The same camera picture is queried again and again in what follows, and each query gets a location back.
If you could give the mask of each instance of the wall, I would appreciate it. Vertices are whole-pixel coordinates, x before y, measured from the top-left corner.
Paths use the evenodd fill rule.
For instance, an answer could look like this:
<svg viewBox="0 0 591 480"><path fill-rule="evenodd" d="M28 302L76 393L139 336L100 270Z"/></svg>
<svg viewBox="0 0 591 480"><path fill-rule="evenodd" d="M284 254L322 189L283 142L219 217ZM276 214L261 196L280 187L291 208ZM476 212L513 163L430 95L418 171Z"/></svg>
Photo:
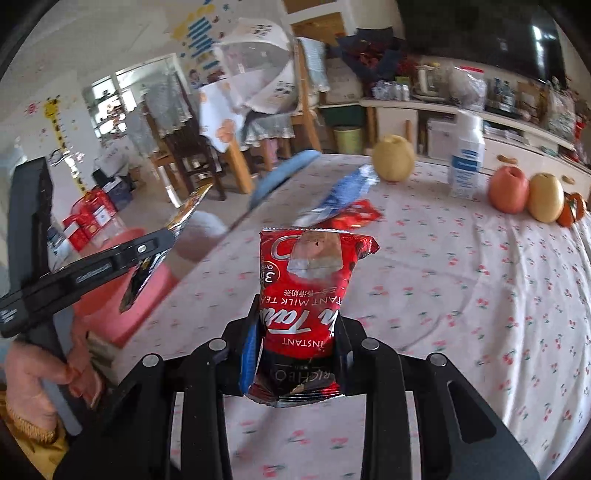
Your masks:
<svg viewBox="0 0 591 480"><path fill-rule="evenodd" d="M279 21L277 1L60 0L33 29L0 80L0 121L69 70L77 72L84 87L118 70L178 53L188 73L197 68L196 57L191 57L194 49L188 38L176 40L173 33L197 20L204 2L210 12L208 38L213 41L227 34L239 17Z"/></svg>
<svg viewBox="0 0 591 480"><path fill-rule="evenodd" d="M189 9L167 4L171 36L181 46L178 57L186 74L195 69L204 81L219 68L211 45L230 33L238 18L262 18L281 24L279 1L200 0Z"/></svg>
<svg viewBox="0 0 591 480"><path fill-rule="evenodd" d="M591 74L566 34L558 25L556 25L556 28L558 29L558 38L562 47L564 69L568 77L569 87L576 90L591 105Z"/></svg>
<svg viewBox="0 0 591 480"><path fill-rule="evenodd" d="M392 27L394 35L406 38L396 0L349 0L357 28Z"/></svg>
<svg viewBox="0 0 591 480"><path fill-rule="evenodd" d="M93 160L99 155L100 144L92 128L75 71L62 74L20 104L0 124L0 142L9 144L20 137L21 147L29 159L48 157L59 144L51 119L46 118L44 102L58 95L57 120L60 131L71 152L84 154L82 162L77 166L86 184L93 186ZM63 220L69 216L72 204L80 198L80 191L65 162L50 167L50 173L54 190L53 213L58 220Z"/></svg>

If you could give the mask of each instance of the black screen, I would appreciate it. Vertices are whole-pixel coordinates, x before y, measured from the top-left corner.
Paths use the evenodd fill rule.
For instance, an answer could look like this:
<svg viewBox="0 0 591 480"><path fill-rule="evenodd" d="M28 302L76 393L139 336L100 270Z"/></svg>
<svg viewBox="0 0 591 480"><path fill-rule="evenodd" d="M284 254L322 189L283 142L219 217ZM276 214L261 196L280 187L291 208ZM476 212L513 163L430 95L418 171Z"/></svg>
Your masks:
<svg viewBox="0 0 591 480"><path fill-rule="evenodd" d="M398 0L410 53L469 60L564 85L552 17L520 0Z"/></svg>

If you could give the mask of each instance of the white bottle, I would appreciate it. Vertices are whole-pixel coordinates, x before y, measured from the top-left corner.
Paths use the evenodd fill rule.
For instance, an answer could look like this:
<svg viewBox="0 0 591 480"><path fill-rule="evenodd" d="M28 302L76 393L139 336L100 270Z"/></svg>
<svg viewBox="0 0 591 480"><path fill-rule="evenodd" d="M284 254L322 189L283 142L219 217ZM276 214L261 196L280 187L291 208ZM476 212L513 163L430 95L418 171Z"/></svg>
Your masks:
<svg viewBox="0 0 591 480"><path fill-rule="evenodd" d="M452 197L472 199L483 161L482 118L460 110L456 119L456 148L452 151L447 174Z"/></svg>

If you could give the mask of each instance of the yellow pear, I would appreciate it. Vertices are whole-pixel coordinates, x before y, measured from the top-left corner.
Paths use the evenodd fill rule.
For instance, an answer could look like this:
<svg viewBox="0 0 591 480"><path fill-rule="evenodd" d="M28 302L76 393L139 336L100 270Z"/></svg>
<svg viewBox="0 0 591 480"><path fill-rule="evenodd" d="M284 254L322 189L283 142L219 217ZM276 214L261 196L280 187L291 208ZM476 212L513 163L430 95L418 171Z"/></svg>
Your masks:
<svg viewBox="0 0 591 480"><path fill-rule="evenodd" d="M416 155L412 145L398 135L386 135L374 146L374 169L386 181L404 181L414 170Z"/></svg>
<svg viewBox="0 0 591 480"><path fill-rule="evenodd" d="M564 207L564 190L559 180L550 173L537 173L530 178L527 210L542 223L552 223Z"/></svg>

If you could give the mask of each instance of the sleeve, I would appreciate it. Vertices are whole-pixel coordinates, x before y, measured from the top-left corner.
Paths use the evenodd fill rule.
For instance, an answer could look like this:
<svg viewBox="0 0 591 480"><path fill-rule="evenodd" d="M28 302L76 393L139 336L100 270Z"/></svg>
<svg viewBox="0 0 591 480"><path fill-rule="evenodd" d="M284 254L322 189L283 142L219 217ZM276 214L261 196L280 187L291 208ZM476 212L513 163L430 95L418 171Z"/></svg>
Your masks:
<svg viewBox="0 0 591 480"><path fill-rule="evenodd" d="M68 450L66 431L61 422L58 421L56 439L52 443L40 443L30 439L16 427L8 415L5 391L0 391L0 419L6 424L29 461L46 480L51 480L57 465Z"/></svg>

